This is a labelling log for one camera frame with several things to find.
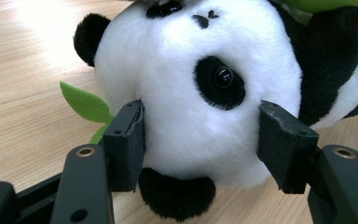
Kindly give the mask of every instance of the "panda eye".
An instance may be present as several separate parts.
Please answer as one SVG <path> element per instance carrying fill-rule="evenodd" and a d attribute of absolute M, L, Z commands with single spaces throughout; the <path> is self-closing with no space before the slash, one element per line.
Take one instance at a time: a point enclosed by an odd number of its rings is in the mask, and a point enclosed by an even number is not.
<path fill-rule="evenodd" d="M 231 86 L 234 81 L 234 74 L 232 70 L 225 66 L 219 66 L 214 73 L 214 85 L 220 89 L 225 89 Z"/>
<path fill-rule="evenodd" d="M 208 104 L 230 110 L 242 103 L 246 93 L 243 80 L 216 57 L 199 60 L 194 74 L 200 95 Z"/>
<path fill-rule="evenodd" d="M 169 1 L 164 5 L 155 5 L 149 8 L 146 12 L 148 19 L 164 18 L 171 14 L 182 10 L 182 5 L 177 1 Z"/>

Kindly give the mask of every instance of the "stuffed panda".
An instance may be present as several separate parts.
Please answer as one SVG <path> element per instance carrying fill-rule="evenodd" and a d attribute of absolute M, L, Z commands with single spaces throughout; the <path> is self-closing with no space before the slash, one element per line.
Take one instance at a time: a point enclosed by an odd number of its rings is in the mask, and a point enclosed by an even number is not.
<path fill-rule="evenodd" d="M 112 115 L 142 100 L 141 194 L 177 221 L 205 212 L 215 186 L 269 176 L 262 100 L 314 129 L 358 114 L 358 7 L 299 22 L 268 0 L 136 1 L 112 21 L 89 14 L 74 41 Z"/>

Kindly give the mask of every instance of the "green bamboo leaf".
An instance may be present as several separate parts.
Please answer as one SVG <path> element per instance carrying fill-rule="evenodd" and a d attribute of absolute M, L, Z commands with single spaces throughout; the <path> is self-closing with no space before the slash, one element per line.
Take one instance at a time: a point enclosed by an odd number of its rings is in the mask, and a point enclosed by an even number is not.
<path fill-rule="evenodd" d="M 106 128 L 109 126 L 110 122 L 113 119 L 111 119 L 109 122 L 105 123 L 104 126 L 102 128 L 100 128 L 89 140 L 90 144 L 98 144 L 101 139 L 103 138 L 103 133 L 106 130 Z"/>
<path fill-rule="evenodd" d="M 83 119 L 99 123 L 107 123 L 112 120 L 107 104 L 97 95 L 65 82 L 60 82 L 60 86 L 66 102 Z"/>

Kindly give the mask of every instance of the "wooden table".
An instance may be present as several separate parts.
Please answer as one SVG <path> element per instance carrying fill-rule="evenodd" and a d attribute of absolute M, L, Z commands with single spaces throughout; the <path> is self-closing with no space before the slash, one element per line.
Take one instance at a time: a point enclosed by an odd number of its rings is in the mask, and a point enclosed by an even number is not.
<path fill-rule="evenodd" d="M 129 2 L 0 0 L 0 180 L 16 191 L 62 170 L 66 154 L 101 126 L 64 101 L 63 80 L 97 92 L 93 69 L 73 49 L 89 12 L 115 17 Z M 358 117 L 321 130 L 320 145 L 358 149 Z M 307 195 L 284 195 L 270 178 L 253 189 L 219 189 L 210 211 L 186 223 L 311 223 Z M 174 223 L 155 216 L 139 191 L 114 193 L 117 223 Z"/>

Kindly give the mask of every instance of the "black fur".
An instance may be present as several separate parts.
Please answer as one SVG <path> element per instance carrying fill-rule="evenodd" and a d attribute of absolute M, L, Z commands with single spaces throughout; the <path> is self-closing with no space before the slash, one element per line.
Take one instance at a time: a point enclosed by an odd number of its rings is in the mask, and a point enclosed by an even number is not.
<path fill-rule="evenodd" d="M 103 32 L 110 20 L 106 17 L 91 13 L 78 24 L 74 36 L 74 46 L 77 55 L 89 66 L 94 66 L 94 57 L 100 44 Z"/>
<path fill-rule="evenodd" d="M 153 212 L 178 222 L 206 212 L 216 193 L 216 186 L 208 177 L 179 180 L 150 168 L 142 170 L 138 183 Z"/>
<path fill-rule="evenodd" d="M 231 74 L 231 83 L 222 88 L 216 83 L 216 74 L 227 70 Z M 237 73 L 214 56 L 199 60 L 194 71 L 194 78 L 200 94 L 210 105 L 230 110 L 240 105 L 245 97 L 244 82 Z"/>
<path fill-rule="evenodd" d="M 316 13 L 306 27 L 273 5 L 303 71 L 299 119 L 312 125 L 329 113 L 358 64 L 358 7 Z"/>

